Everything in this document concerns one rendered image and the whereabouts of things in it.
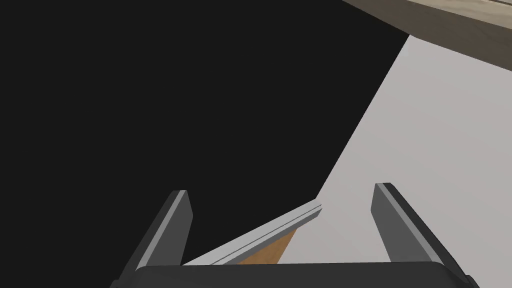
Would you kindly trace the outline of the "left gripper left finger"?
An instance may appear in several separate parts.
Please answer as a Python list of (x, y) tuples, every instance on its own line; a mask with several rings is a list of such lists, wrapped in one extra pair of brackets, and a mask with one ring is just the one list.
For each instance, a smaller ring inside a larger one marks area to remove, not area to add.
[(183, 257), (193, 211), (186, 190), (179, 190), (163, 220), (143, 251), (136, 268), (146, 266), (179, 266)]

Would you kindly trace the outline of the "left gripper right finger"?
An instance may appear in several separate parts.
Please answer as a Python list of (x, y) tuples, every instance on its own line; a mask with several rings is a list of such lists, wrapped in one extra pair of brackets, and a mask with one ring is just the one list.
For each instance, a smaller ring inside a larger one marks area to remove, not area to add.
[(391, 262), (435, 262), (473, 281), (392, 183), (375, 184), (370, 212)]

